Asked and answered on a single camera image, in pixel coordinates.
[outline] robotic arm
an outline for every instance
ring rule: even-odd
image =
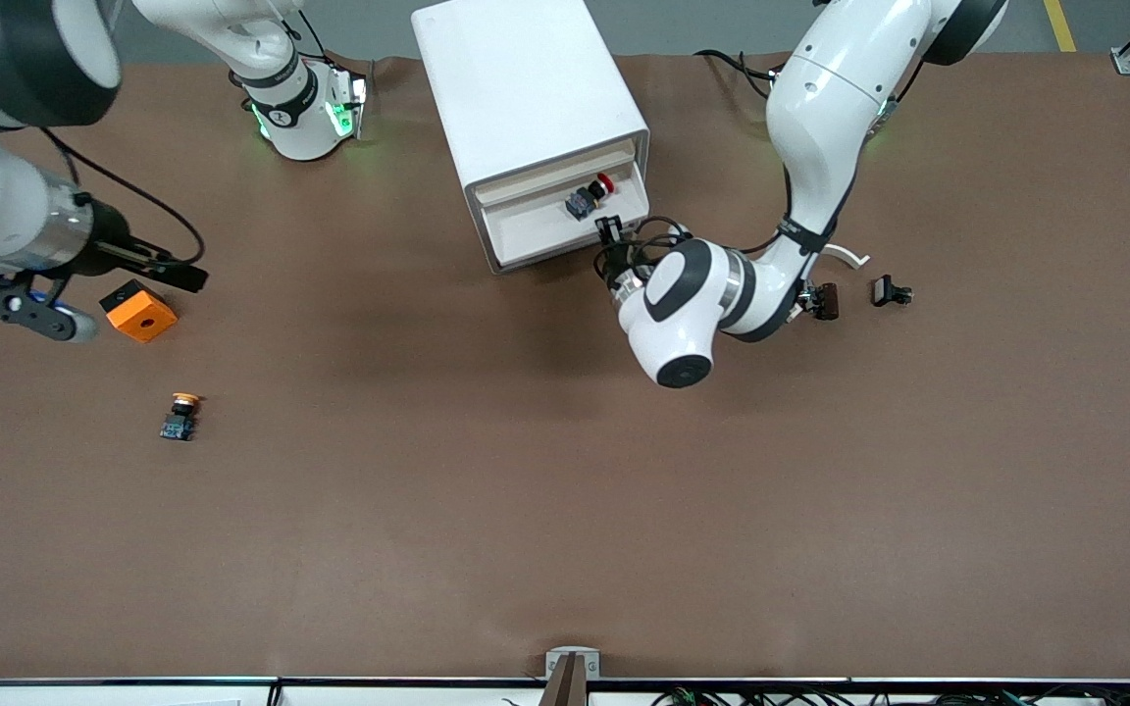
[[[0,0],[0,132],[92,124],[107,113],[121,66],[94,0]],[[0,148],[0,321],[85,340],[94,320],[58,299],[76,276],[112,269],[198,291],[207,272],[130,235],[112,206]],[[32,288],[49,278],[47,294]]]
[[[766,103],[784,160],[789,211],[756,260],[687,238],[655,269],[606,245],[606,281],[631,348],[651,378],[687,387],[713,367],[713,334],[764,340],[799,313],[855,178],[866,131],[915,54],[959,62],[992,35],[1008,0],[831,0]]]
[[[364,77],[301,55],[279,21],[305,0],[133,0],[155,26],[202,44],[228,63],[251,97],[260,133],[281,156],[310,160],[358,138]]]

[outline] orange cube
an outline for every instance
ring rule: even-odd
[[[130,280],[99,300],[107,321],[124,335],[147,343],[176,323],[176,314],[138,280]]]

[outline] wire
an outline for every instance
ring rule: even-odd
[[[77,162],[80,162],[80,164],[86,165],[87,167],[94,169],[95,173],[105,175],[108,180],[112,180],[115,183],[121,184],[121,186],[123,186],[124,189],[129,189],[131,192],[138,193],[139,197],[145,198],[145,200],[153,202],[153,204],[159,207],[163,210],[163,212],[172,216],[172,218],[176,219],[176,223],[181,224],[182,227],[184,227],[185,229],[188,229],[188,232],[190,232],[191,237],[194,238],[194,246],[197,246],[197,251],[194,251],[194,254],[184,260],[174,260],[171,261],[171,263],[163,263],[165,264],[165,267],[181,267],[181,264],[193,264],[203,258],[203,255],[207,253],[207,244],[206,242],[203,242],[203,236],[200,235],[198,233],[198,228],[195,228],[194,225],[191,224],[189,219],[185,219],[185,216],[181,215],[176,209],[174,209],[174,207],[165,204],[165,202],[160,201],[159,198],[153,197],[151,193],[145,191],[145,189],[140,189],[133,182],[122,178],[120,177],[120,175],[113,174],[111,169],[107,169],[107,167],[99,165],[98,162],[95,162],[89,157],[81,155],[81,152],[78,152],[77,149],[72,149],[68,143],[63,142],[62,139],[59,139],[55,136],[55,133],[50,132],[50,129],[40,129],[40,130],[46,136],[46,138],[50,138],[50,142],[53,143],[54,147],[56,147],[60,152],[66,152],[66,156],[68,156],[69,158],[77,158]]]
[[[596,254],[596,258],[591,260],[591,268],[596,270],[596,276],[598,278],[605,279],[605,268],[600,267],[602,260],[608,256],[609,253],[614,253],[615,250],[619,249],[631,249],[627,253],[627,264],[628,267],[641,267],[641,264],[655,264],[659,263],[660,258],[651,258],[646,254],[647,247],[673,247],[679,245],[684,241],[689,241],[692,233],[686,229],[683,224],[678,223],[676,219],[666,218],[666,216],[646,216],[646,218],[641,219],[640,223],[635,224],[634,233],[635,235],[641,234],[643,228],[651,223],[663,223],[676,229],[677,233],[663,233],[660,235],[654,235],[652,237],[643,238],[637,241],[618,241],[609,242],[605,246],[600,247],[600,252]]]
[[[754,253],[759,253],[759,251],[766,250],[766,247],[770,247],[771,245],[775,244],[775,241],[777,238],[779,234],[775,233],[775,235],[772,235],[771,237],[766,238],[766,242],[763,242],[762,245],[754,245],[753,247],[740,247],[740,253],[744,253],[745,255],[753,255]]]
[[[896,102],[901,103],[905,99],[905,94],[910,93],[910,86],[914,86],[914,80],[919,79],[919,71],[923,70],[923,60],[919,60],[918,66],[914,67],[914,72],[910,75],[910,80],[905,81],[905,87],[901,89],[901,94],[896,96]]]
[[[760,95],[763,99],[770,98],[770,94],[765,93],[757,81],[753,78],[753,71],[748,70],[748,63],[744,63],[744,52],[740,52],[740,70],[744,71],[744,78],[748,79],[748,85]]]
[[[714,59],[722,59],[723,62],[727,62],[727,66],[730,66],[736,71],[744,71],[753,78],[770,78],[770,72],[760,72],[757,69],[749,69],[745,63],[736,62],[734,59],[731,59],[728,54],[718,52],[716,49],[701,49],[699,52],[692,54],[692,56],[713,56]]]
[[[72,164],[72,156],[68,152],[67,145],[60,142],[59,138],[55,138],[55,133],[50,132],[50,130],[41,129],[41,133],[46,136],[51,145],[54,145],[55,151],[59,151],[59,156],[63,157],[63,164],[68,166],[68,178],[72,180],[77,186],[81,184],[81,175],[77,174],[77,165]]]
[[[757,95],[760,95],[763,98],[770,98],[770,94],[765,93],[765,90],[763,90],[762,87],[757,85],[757,81],[754,80],[754,79],[758,79],[758,78],[763,79],[763,80],[770,80],[770,78],[771,78],[770,71],[762,72],[762,71],[758,71],[757,69],[750,69],[750,68],[748,68],[748,63],[746,63],[745,60],[744,60],[744,52],[740,52],[740,59],[739,60],[731,59],[730,56],[727,56],[727,54],[723,54],[722,52],[718,52],[716,49],[701,49],[699,52],[696,52],[695,54],[692,54],[692,55],[694,55],[694,56],[713,56],[713,58],[716,58],[716,59],[722,59],[723,62],[725,62],[728,67],[731,67],[736,71],[741,72],[741,75],[744,75],[744,78],[748,79],[748,85],[751,86],[753,89],[757,91]]]
[[[316,49],[320,50],[322,56],[325,55],[325,45],[322,44],[322,37],[316,36],[316,30],[315,28],[313,28],[313,23],[308,21],[308,15],[305,15],[304,11],[301,10],[299,18],[304,19],[304,26],[307,26],[308,34],[313,35],[313,41],[316,43]]]
[[[264,706],[278,706],[279,703],[281,703],[281,678],[269,686],[269,698],[264,700]]]
[[[773,703],[775,703],[770,697],[767,697],[767,701],[772,703],[772,705]],[[784,698],[782,701],[777,703],[776,706],[788,706],[789,703],[793,701],[803,701],[807,704],[807,706],[819,706],[817,705],[817,703],[811,701],[810,698],[807,698],[803,694],[793,694],[788,698]]]

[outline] electrical component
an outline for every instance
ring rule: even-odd
[[[892,276],[884,276],[875,280],[870,286],[870,303],[876,307],[895,300],[902,307],[907,307],[914,300],[914,290],[907,286],[896,286],[892,282]]]
[[[669,698],[671,698],[672,706],[718,706],[718,701],[712,700],[704,692],[681,687],[673,688],[669,692]]]
[[[149,343],[176,323],[174,311],[136,279],[124,282],[98,304],[114,330],[139,343]]]
[[[172,442],[189,442],[194,434],[194,412],[198,411],[197,394],[175,392],[174,402],[159,428],[159,436]]]
[[[807,307],[816,316],[833,316],[833,291],[808,281],[835,233],[875,116],[911,59],[959,62],[992,35],[1007,3],[831,0],[825,6],[766,102],[766,127],[784,162],[788,190],[788,211],[775,235],[744,251],[683,238],[654,264],[623,263],[628,247],[601,250],[619,325],[651,380],[666,387],[698,383],[713,368],[716,331],[754,343]],[[744,63],[740,70],[754,78]],[[757,250],[763,253],[755,260],[746,256]]]
[[[596,181],[574,193],[570,193],[565,200],[565,210],[574,216],[574,219],[582,220],[588,218],[591,211],[599,209],[600,201],[605,201],[605,198],[615,191],[614,180],[605,173],[597,174]]]
[[[412,32],[490,270],[591,246],[562,202],[597,173],[597,215],[650,212],[647,123],[584,0],[447,0]]]

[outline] small black component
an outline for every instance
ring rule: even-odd
[[[136,279],[130,279],[130,281],[121,285],[120,289],[116,289],[112,294],[104,296],[104,298],[98,299],[98,305],[103,308],[103,313],[108,314],[112,313],[112,308],[120,307],[121,304],[124,304],[131,296],[139,294],[139,291],[145,291],[146,294],[154,296],[156,299],[162,299],[160,296],[149,289],[148,286],[142,285],[142,282]]]
[[[174,442],[189,442],[194,434],[194,421],[185,415],[168,415],[159,428],[159,436]]]
[[[614,193],[614,180],[609,178],[609,175],[600,173],[596,175],[596,180],[586,184],[582,189],[579,189],[574,193],[570,193],[568,198],[565,200],[565,210],[574,216],[575,219],[584,219],[591,215],[591,211],[599,209],[600,201],[605,200],[605,197]]]
[[[596,219],[596,229],[600,236],[600,245],[615,245],[623,241],[620,216]]]
[[[840,290],[835,282],[826,282],[814,290],[814,317],[820,322],[834,322],[840,317]]]
[[[580,220],[588,218],[591,211],[596,210],[598,206],[600,206],[599,198],[592,195],[591,190],[585,188],[570,193],[565,200],[565,210]]]
[[[883,307],[889,300],[895,300],[902,307],[907,307],[911,300],[914,300],[914,290],[907,286],[893,285],[892,276],[876,279],[870,289],[870,303],[876,307]]]

